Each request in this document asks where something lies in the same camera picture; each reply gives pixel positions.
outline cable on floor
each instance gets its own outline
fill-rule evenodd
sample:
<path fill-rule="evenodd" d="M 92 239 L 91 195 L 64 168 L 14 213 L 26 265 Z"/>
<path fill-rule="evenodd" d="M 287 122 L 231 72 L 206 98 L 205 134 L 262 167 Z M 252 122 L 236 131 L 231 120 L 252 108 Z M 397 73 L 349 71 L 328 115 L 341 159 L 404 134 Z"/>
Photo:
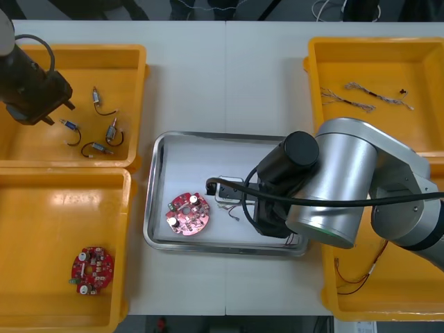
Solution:
<path fill-rule="evenodd" d="M 321 6 L 321 9 L 318 11 L 318 14 L 316 14 L 314 12 L 314 8 L 315 8 L 316 5 L 318 5 L 320 3 L 322 3 L 323 5 Z M 342 8 L 344 8 L 345 7 L 345 3 L 346 3 L 346 1 L 344 2 L 344 4 L 340 4 L 340 3 L 330 2 L 330 0 L 318 0 L 318 1 L 315 1 L 313 3 L 313 5 L 311 6 L 311 13 L 314 16 L 314 18 L 316 19 L 316 22 L 328 22 L 328 21 L 324 21 L 323 19 L 321 19 L 321 15 L 322 15 L 326 5 L 330 4 L 332 6 L 331 8 L 333 8 L 333 7 L 342 7 Z M 377 7 L 377 10 L 378 10 L 377 18 L 374 19 L 373 22 L 378 22 L 379 19 L 381 18 L 382 11 L 381 11 L 381 7 L 379 5 Z"/>
<path fill-rule="evenodd" d="M 236 7 L 227 7 L 227 8 L 219 8 L 219 7 L 205 8 L 205 7 L 199 7 L 199 6 L 190 6 L 189 4 L 185 3 L 183 0 L 176 0 L 176 1 L 179 1 L 184 6 L 190 8 L 190 9 L 200 9 L 200 10 L 204 10 L 205 12 L 209 12 L 213 9 L 217 9 L 217 10 L 237 9 L 241 4 L 247 2 L 248 0 L 243 0 L 243 1 L 239 2 Z"/>

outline red circuit board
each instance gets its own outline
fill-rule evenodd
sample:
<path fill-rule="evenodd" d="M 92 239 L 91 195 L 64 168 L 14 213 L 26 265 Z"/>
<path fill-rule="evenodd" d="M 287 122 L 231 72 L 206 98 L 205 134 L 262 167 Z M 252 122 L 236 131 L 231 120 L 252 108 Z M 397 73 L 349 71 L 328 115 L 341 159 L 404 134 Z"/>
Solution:
<path fill-rule="evenodd" d="M 111 255 L 100 246 L 82 249 L 75 258 L 70 283 L 77 284 L 77 292 L 96 295 L 112 281 L 114 262 Z"/>
<path fill-rule="evenodd" d="M 184 193 L 168 206 L 170 211 L 166 213 L 166 221 L 176 234 L 197 234 L 210 220 L 210 206 L 199 193 Z"/>

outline capacitor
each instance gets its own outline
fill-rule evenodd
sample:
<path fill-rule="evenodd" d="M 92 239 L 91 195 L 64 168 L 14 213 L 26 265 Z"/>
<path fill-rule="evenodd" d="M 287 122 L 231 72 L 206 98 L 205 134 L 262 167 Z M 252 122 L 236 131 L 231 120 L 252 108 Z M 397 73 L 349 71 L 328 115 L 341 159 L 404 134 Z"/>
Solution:
<path fill-rule="evenodd" d="M 174 207 L 174 205 L 172 203 L 168 204 L 168 208 L 171 212 L 175 212 L 176 211 L 176 207 Z"/>
<path fill-rule="evenodd" d="M 168 222 L 168 224 L 173 228 L 177 228 L 180 225 L 179 221 L 175 217 L 166 219 L 166 222 Z"/>
<path fill-rule="evenodd" d="M 199 198 L 197 196 L 190 196 L 189 202 L 194 206 L 197 206 L 200 203 Z"/>
<path fill-rule="evenodd" d="M 84 262 L 85 260 L 89 260 L 90 257 L 91 257 L 91 255 L 90 255 L 89 253 L 85 253 L 85 252 L 81 252 L 81 253 L 78 255 L 78 259 L 79 259 L 81 262 Z"/>
<path fill-rule="evenodd" d="M 80 287 L 79 292 L 82 295 L 87 295 L 91 292 L 92 287 L 89 284 L 84 284 L 83 286 Z"/>

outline white tabletop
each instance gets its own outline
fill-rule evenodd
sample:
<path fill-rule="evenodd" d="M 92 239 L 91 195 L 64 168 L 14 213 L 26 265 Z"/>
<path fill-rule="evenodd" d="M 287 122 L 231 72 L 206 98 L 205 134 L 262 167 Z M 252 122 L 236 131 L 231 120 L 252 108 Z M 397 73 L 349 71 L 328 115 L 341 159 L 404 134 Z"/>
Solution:
<path fill-rule="evenodd" d="M 126 295 L 130 314 L 326 315 L 321 251 L 300 259 L 162 252 L 142 235 L 153 140 L 167 130 L 286 135 L 312 131 L 302 59 L 319 35 L 433 36 L 442 24 L 15 21 L 50 43 L 141 44 L 145 131 L 134 176 Z"/>

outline robotic arm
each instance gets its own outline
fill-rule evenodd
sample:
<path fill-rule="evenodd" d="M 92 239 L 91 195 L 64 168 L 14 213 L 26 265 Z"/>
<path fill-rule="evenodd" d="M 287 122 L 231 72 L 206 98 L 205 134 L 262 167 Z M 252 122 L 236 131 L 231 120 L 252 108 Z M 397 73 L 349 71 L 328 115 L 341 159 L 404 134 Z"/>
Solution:
<path fill-rule="evenodd" d="M 254 219 L 244 210 L 258 232 L 283 238 L 286 230 L 351 248 L 364 207 L 373 206 L 372 227 L 380 237 L 444 271 L 444 193 L 429 180 L 429 162 L 368 123 L 338 118 L 315 138 L 292 133 L 254 171 L 259 191 L 248 187 L 250 175 L 243 186 L 210 178 L 207 189 L 219 182 L 258 197 L 257 207 L 272 205 L 256 209 Z"/>
<path fill-rule="evenodd" d="M 44 71 L 30 59 L 15 40 L 31 38 L 42 43 L 49 52 L 51 65 Z M 49 114 L 69 101 L 72 88 L 54 69 L 55 58 L 49 45 L 33 35 L 14 36 L 12 22 L 0 10 L 0 101 L 6 104 L 10 115 L 24 125 L 35 125 L 40 120 L 53 125 Z"/>

